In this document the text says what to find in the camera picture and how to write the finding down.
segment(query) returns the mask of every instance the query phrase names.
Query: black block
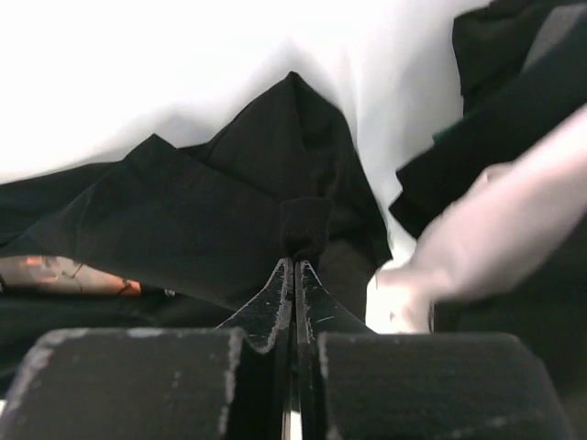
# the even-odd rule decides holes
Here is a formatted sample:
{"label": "black block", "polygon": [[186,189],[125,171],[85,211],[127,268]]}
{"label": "black block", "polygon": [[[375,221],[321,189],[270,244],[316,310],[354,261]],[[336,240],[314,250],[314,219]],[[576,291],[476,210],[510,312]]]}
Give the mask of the black block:
{"label": "black block", "polygon": [[534,294],[440,304],[435,330],[505,332],[519,337],[542,359],[577,435],[587,438],[587,295],[579,288],[530,293]]}
{"label": "black block", "polygon": [[318,340],[327,438],[575,438],[541,362],[509,335]]}
{"label": "black block", "polygon": [[54,331],[17,373],[0,439],[263,438],[269,373],[240,329]]}

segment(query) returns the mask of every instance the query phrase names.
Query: black cloth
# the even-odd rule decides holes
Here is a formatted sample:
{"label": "black cloth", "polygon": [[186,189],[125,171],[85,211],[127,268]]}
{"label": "black cloth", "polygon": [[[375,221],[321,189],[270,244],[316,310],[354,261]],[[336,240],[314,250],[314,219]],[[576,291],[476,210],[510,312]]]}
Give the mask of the black cloth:
{"label": "black cloth", "polygon": [[218,325],[289,254],[318,260],[325,287],[364,319],[367,283],[391,257],[344,116],[295,73],[204,145],[152,136],[116,163],[2,185],[0,212],[0,258],[61,256],[154,288],[116,299],[5,291],[4,381],[52,328]]}
{"label": "black cloth", "polygon": [[549,13],[585,0],[494,0],[454,20],[452,44],[465,113],[511,82]]}
{"label": "black cloth", "polygon": [[587,3],[555,7],[538,31],[524,61],[524,69],[527,69],[553,48],[556,48],[574,29],[581,17],[586,14]]}
{"label": "black cloth", "polygon": [[414,237],[481,172],[517,159],[587,102],[587,18],[547,56],[397,172],[392,215]]}

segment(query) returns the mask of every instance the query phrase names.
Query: black garment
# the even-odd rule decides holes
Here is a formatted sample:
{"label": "black garment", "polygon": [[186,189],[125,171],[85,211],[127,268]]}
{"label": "black garment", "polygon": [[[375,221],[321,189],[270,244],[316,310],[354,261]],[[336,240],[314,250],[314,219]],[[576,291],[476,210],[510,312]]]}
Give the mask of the black garment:
{"label": "black garment", "polygon": [[585,15],[587,15],[587,3],[555,7],[538,31],[524,61],[523,69],[527,69],[556,48]]}
{"label": "black garment", "polygon": [[452,44],[465,113],[522,71],[534,39],[557,6],[585,0],[494,0],[455,18]]}
{"label": "black garment", "polygon": [[153,136],[117,163],[0,186],[0,211],[0,258],[62,256],[181,293],[5,292],[4,380],[52,328],[217,325],[263,287],[284,252],[314,253],[325,287],[364,319],[367,283],[391,257],[344,116],[294,73],[204,145],[176,149]]}
{"label": "black garment", "polygon": [[393,216],[414,237],[481,172],[517,159],[587,103],[587,17],[547,56],[398,171]]}

